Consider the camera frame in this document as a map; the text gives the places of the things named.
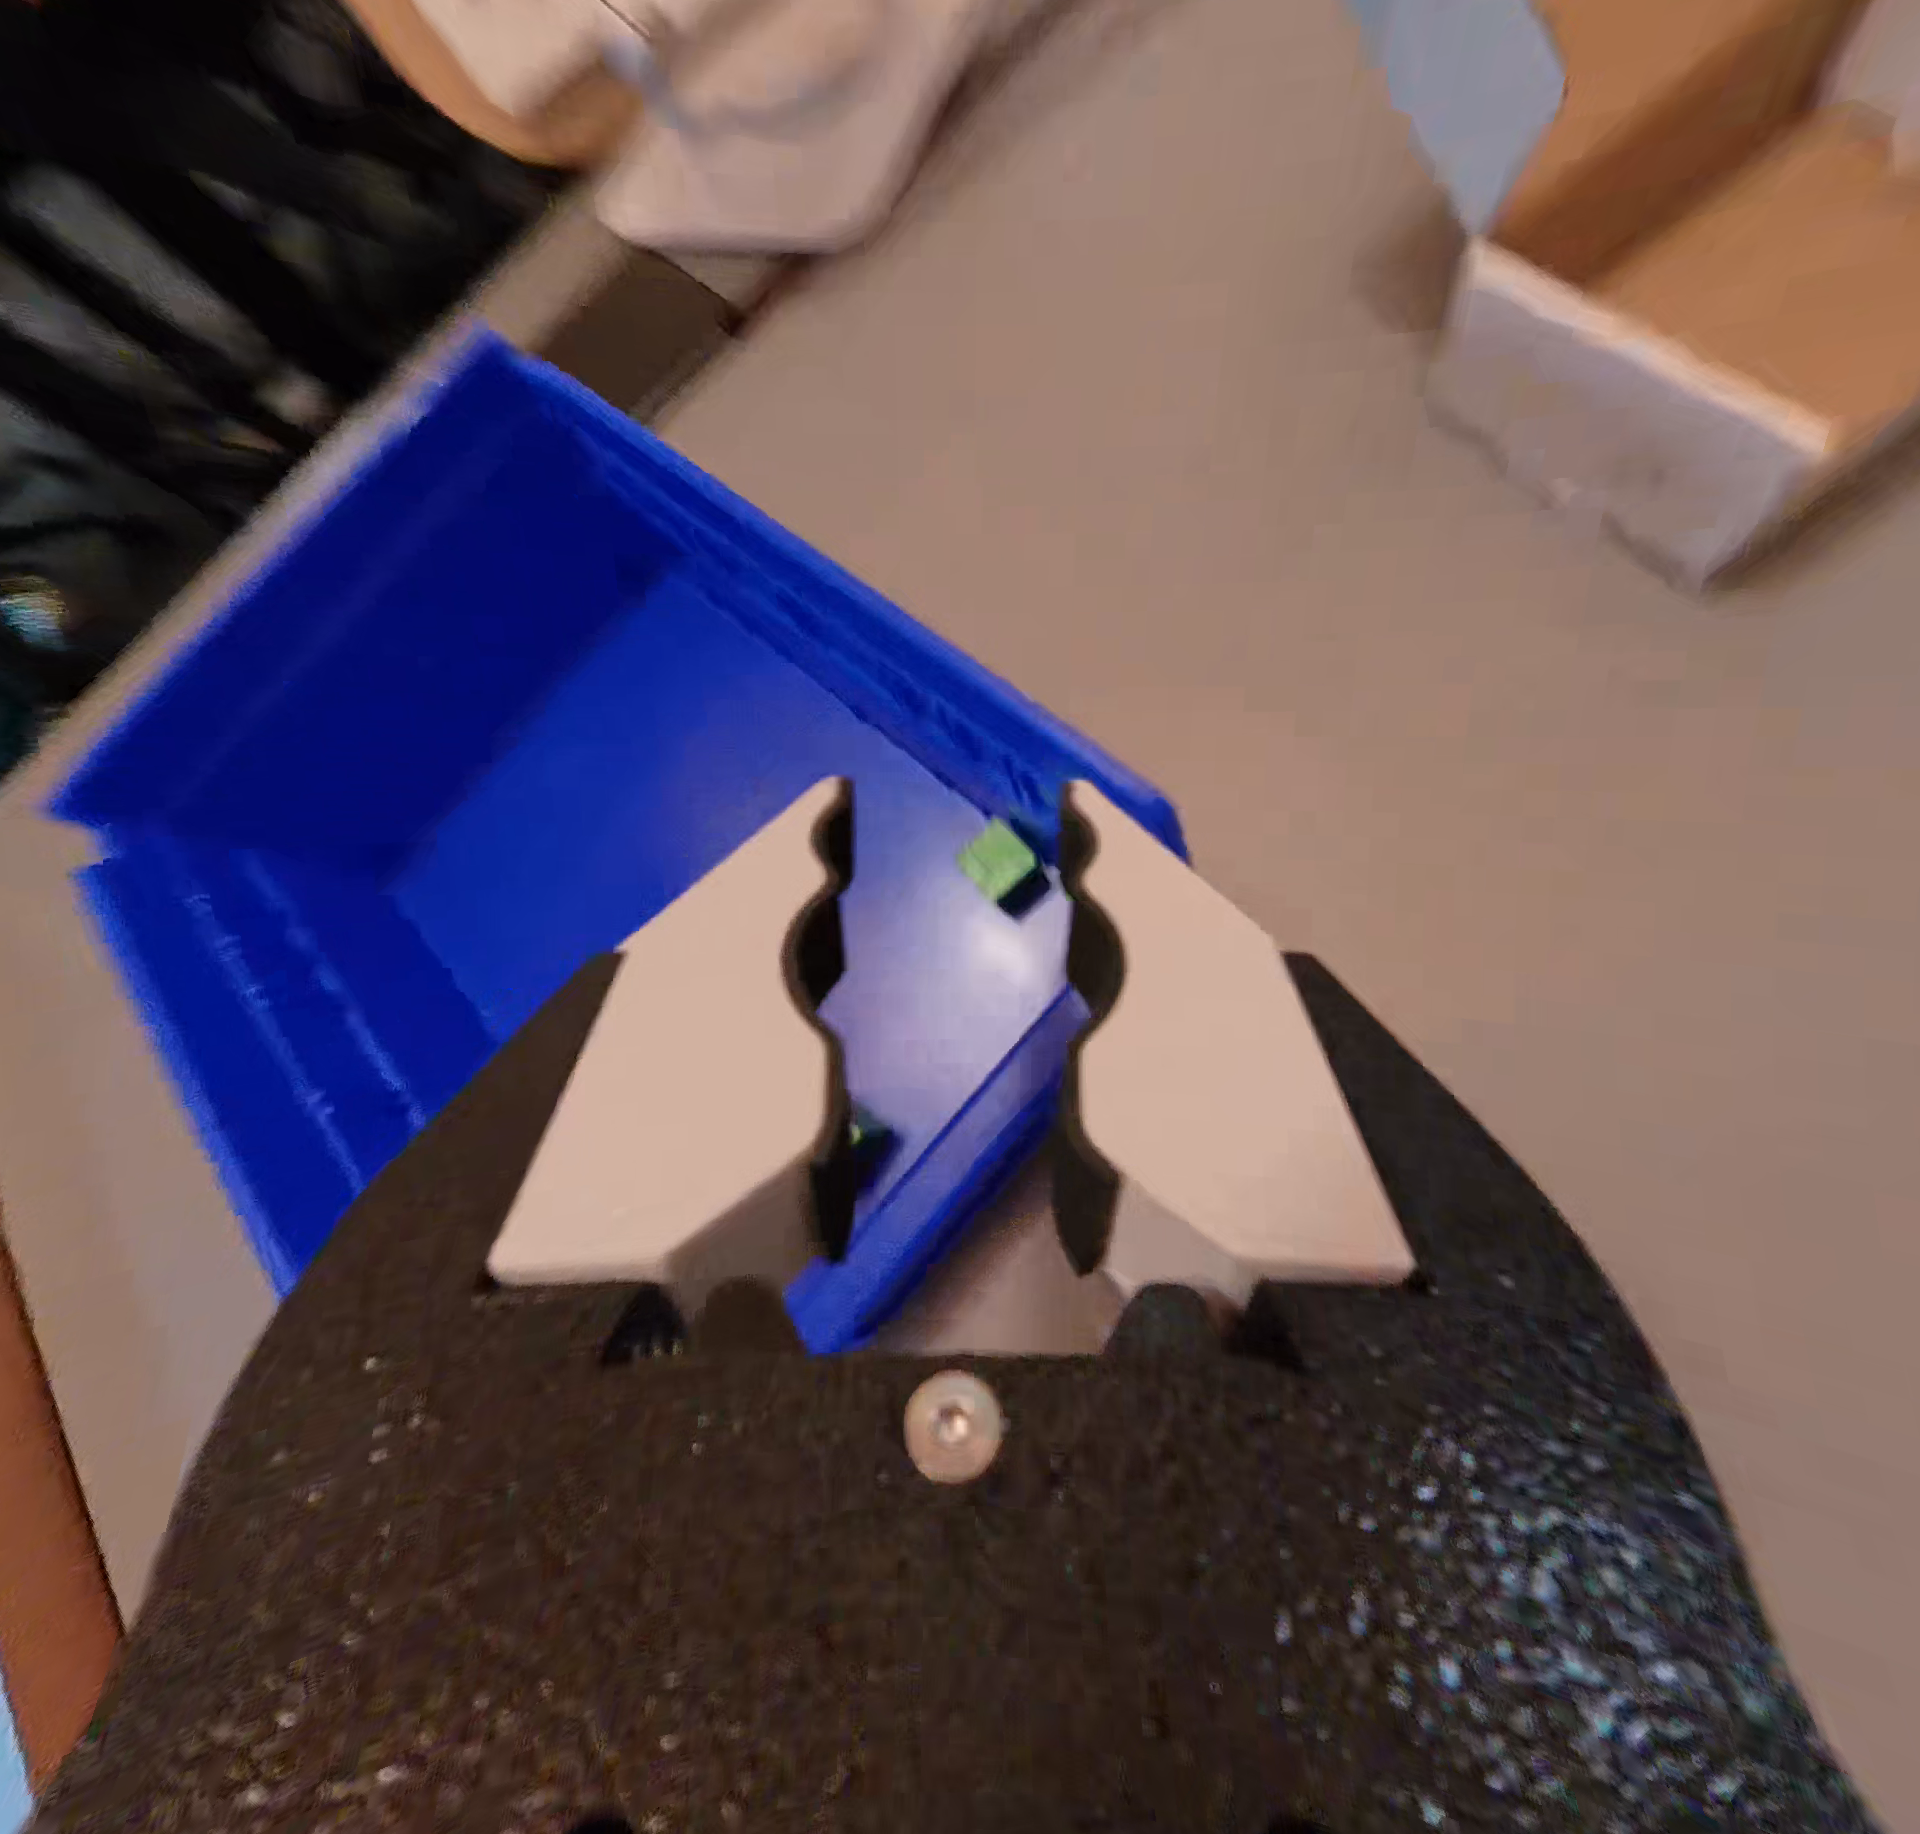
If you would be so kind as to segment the blue plastic bin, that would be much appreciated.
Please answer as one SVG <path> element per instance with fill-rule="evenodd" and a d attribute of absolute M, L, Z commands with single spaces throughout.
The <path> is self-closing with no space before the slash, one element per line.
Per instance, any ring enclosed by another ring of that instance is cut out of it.
<path fill-rule="evenodd" d="M 1083 1005 L 1053 879 L 1093 785 L 1173 803 L 501 340 L 476 340 L 48 794 L 93 932 L 288 1293 L 362 1186 L 546 1005 L 823 775 L 852 778 L 823 1008 L 887 1155 L 786 1286 L 868 1345 L 1053 1116 Z"/>

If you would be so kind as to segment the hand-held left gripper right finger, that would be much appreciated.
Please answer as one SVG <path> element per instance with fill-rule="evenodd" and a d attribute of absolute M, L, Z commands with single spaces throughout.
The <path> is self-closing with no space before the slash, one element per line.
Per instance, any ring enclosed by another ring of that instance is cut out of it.
<path fill-rule="evenodd" d="M 1304 993 L 1236 901 L 1093 785 L 1059 790 L 1073 1033 L 1048 1136 L 1107 1286 L 1401 1286 L 1419 1260 Z"/>

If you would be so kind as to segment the instruction sheet on stand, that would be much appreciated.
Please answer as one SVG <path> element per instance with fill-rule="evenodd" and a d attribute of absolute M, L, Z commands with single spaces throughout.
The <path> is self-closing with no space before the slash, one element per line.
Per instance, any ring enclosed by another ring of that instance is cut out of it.
<path fill-rule="evenodd" d="M 833 256 L 908 185 L 971 66 L 1053 0 L 340 0 L 499 153 L 591 176 L 629 247 Z"/>

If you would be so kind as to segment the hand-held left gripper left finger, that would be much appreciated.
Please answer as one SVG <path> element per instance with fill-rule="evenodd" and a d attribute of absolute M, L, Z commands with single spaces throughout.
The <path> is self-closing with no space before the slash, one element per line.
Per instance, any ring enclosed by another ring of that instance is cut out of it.
<path fill-rule="evenodd" d="M 821 1005 L 846 970 L 852 822 L 852 778 L 814 778 L 619 943 L 486 1253 L 499 1286 L 641 1281 L 698 1307 L 846 1253 L 855 1123 Z"/>

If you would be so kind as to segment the white cardboard mailer box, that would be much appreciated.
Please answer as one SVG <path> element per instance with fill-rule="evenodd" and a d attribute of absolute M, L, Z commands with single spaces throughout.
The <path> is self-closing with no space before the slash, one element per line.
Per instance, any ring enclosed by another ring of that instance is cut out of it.
<path fill-rule="evenodd" d="M 1698 591 L 1914 431 L 1914 0 L 1345 2 L 1510 479 Z"/>

